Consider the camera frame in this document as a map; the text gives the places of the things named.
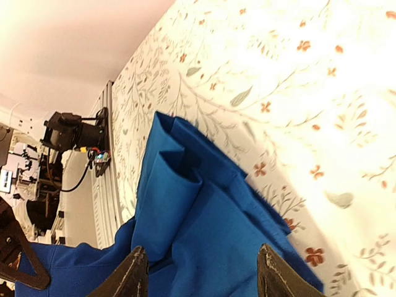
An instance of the fold of fabric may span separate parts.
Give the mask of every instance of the fold of fabric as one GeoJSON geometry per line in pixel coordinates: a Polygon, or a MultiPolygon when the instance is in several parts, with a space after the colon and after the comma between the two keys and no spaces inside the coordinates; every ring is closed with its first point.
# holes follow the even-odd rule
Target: fold of fabric
{"type": "MultiPolygon", "coordinates": [[[[51,285],[39,292],[17,284],[16,296],[86,296],[136,246],[144,247],[150,261],[151,297],[257,296],[256,259],[263,243],[322,291],[322,283],[288,242],[290,231],[282,218],[245,178],[187,121],[155,113],[135,218],[102,251],[84,244],[75,249],[34,244],[51,285]]],[[[20,268],[29,271],[25,258],[20,268]]]]}

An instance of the white wall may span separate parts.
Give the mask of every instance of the white wall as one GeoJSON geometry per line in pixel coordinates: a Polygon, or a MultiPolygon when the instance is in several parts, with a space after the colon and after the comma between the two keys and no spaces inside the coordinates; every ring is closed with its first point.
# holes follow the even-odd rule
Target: white wall
{"type": "Polygon", "coordinates": [[[12,126],[39,139],[54,111],[87,114],[172,2],[0,0],[0,122],[21,103],[12,126]]]}

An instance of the leaf pattern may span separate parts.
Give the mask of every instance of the leaf pattern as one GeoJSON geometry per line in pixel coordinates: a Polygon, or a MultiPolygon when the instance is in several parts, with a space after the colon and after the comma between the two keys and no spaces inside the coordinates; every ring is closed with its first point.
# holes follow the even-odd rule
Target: leaf pattern
{"type": "Polygon", "coordinates": [[[241,166],[301,257],[309,247],[326,252],[323,263],[311,255],[326,296],[376,296],[380,288],[396,296],[388,222],[396,212],[396,92],[385,71],[395,20],[384,1],[286,0],[282,9],[273,0],[176,0],[113,85],[123,219],[134,214],[160,110],[186,118],[241,166]],[[345,212],[353,224],[335,229],[345,212]],[[327,242],[333,230],[342,244],[327,242]]]}
{"type": "Polygon", "coordinates": [[[232,107],[237,107],[239,106],[250,94],[250,91],[252,90],[253,86],[250,87],[248,90],[237,94],[232,100],[231,100],[231,106],[232,107]]]}
{"type": "Polygon", "coordinates": [[[187,77],[192,76],[193,74],[195,74],[195,73],[197,73],[198,71],[200,71],[200,69],[201,69],[201,67],[192,67],[192,68],[189,68],[189,69],[187,70],[186,76],[187,76],[187,77]]]}

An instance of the metal bracket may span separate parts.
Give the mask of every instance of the metal bracket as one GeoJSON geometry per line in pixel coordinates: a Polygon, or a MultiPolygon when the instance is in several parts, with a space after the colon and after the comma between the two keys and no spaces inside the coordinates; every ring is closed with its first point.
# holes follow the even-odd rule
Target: metal bracket
{"type": "Polygon", "coordinates": [[[12,208],[0,198],[0,278],[20,282],[31,288],[44,290],[51,277],[28,242],[12,208]],[[9,267],[21,252],[29,259],[36,275],[29,275],[9,267]]]}

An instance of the blue fabric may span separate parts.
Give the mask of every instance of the blue fabric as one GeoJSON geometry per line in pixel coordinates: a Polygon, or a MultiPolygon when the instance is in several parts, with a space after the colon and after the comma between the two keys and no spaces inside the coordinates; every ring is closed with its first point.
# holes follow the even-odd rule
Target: blue fabric
{"type": "MultiPolygon", "coordinates": [[[[322,283],[288,242],[282,218],[246,173],[196,128],[156,113],[137,190],[136,215],[102,251],[32,244],[48,289],[17,283],[20,296],[87,296],[136,246],[150,261],[150,297],[257,296],[257,254],[269,243],[308,283],[322,283]]],[[[25,256],[20,270],[32,273],[25,256]]]]}

